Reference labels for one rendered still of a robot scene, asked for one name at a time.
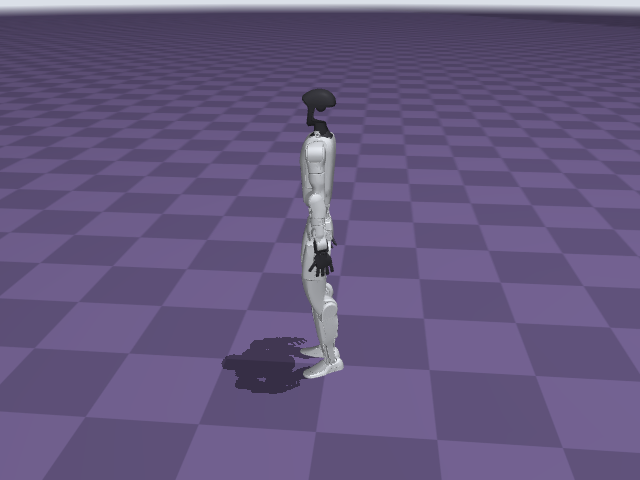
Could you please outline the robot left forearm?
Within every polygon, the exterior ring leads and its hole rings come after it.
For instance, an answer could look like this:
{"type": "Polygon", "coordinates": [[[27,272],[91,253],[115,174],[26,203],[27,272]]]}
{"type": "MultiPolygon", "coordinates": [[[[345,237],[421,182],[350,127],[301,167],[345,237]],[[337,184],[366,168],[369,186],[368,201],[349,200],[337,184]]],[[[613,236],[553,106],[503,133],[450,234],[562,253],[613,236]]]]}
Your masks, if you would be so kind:
{"type": "Polygon", "coordinates": [[[326,230],[324,229],[326,217],[326,206],[324,200],[321,195],[315,194],[310,198],[309,203],[312,209],[309,212],[312,227],[311,235],[316,242],[317,251],[325,250],[327,249],[327,241],[326,230]]]}

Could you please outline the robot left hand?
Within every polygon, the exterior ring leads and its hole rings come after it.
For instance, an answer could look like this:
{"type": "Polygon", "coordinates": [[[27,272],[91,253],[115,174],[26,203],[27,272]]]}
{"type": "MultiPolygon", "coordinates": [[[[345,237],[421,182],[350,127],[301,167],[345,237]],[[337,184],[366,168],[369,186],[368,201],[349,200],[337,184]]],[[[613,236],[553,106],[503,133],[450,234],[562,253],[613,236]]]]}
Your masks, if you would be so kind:
{"type": "MultiPolygon", "coordinates": [[[[326,241],[327,241],[327,239],[326,239],[326,241]]],[[[316,268],[317,268],[316,269],[316,277],[319,276],[320,269],[321,269],[321,276],[322,277],[324,276],[324,268],[326,269],[326,272],[325,272],[326,275],[328,275],[329,274],[328,266],[330,266],[330,271],[334,272],[333,265],[332,265],[332,259],[331,259],[330,255],[327,253],[329,251],[328,241],[327,241],[327,249],[325,249],[325,250],[317,251],[317,245],[316,245],[315,240],[313,242],[313,246],[314,246],[314,252],[315,252],[316,256],[314,257],[315,261],[313,262],[313,264],[311,265],[311,267],[309,268],[308,271],[311,272],[313,270],[314,266],[316,265],[316,268]]]]}

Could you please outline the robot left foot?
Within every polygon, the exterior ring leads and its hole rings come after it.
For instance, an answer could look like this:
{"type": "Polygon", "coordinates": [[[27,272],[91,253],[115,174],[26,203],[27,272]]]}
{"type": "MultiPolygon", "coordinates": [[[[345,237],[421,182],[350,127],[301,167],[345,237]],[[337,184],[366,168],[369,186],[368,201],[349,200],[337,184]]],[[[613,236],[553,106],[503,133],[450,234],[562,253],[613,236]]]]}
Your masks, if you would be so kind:
{"type": "MultiPolygon", "coordinates": [[[[330,359],[328,360],[328,362],[329,361],[330,361],[330,359]]],[[[327,363],[327,361],[321,360],[320,362],[318,362],[314,366],[304,370],[303,371],[303,376],[306,377],[306,378],[317,378],[317,377],[325,376],[325,375],[327,375],[329,373],[332,373],[332,372],[335,372],[335,371],[342,370],[344,368],[343,361],[338,356],[335,357],[334,364],[331,364],[329,362],[330,365],[327,365],[325,362],[327,363]]]]}

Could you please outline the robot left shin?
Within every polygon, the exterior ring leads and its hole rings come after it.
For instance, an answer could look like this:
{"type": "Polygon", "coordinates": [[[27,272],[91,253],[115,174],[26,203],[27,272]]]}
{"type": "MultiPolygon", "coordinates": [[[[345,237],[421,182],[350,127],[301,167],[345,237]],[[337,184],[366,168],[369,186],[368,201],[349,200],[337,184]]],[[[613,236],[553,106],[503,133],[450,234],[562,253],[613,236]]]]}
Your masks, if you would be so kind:
{"type": "Polygon", "coordinates": [[[321,317],[313,309],[316,332],[324,355],[324,361],[327,361],[327,363],[325,362],[327,365],[335,362],[335,340],[338,337],[337,311],[338,307],[333,302],[328,302],[324,305],[321,317]],[[330,363],[328,362],[329,359],[330,363]]]}

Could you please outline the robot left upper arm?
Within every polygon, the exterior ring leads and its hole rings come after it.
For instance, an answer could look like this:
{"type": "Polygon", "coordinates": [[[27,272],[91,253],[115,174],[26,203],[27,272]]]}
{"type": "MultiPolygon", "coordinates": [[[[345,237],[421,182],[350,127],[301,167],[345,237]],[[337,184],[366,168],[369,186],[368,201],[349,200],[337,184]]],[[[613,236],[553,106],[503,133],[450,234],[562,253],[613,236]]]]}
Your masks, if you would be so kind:
{"type": "MultiPolygon", "coordinates": [[[[307,193],[304,201],[310,207],[310,198],[315,195],[321,195],[325,202],[325,161],[326,149],[322,142],[312,142],[306,147],[305,158],[308,166],[309,183],[312,191],[307,193]]],[[[311,208],[311,207],[310,207],[311,208]]]]}

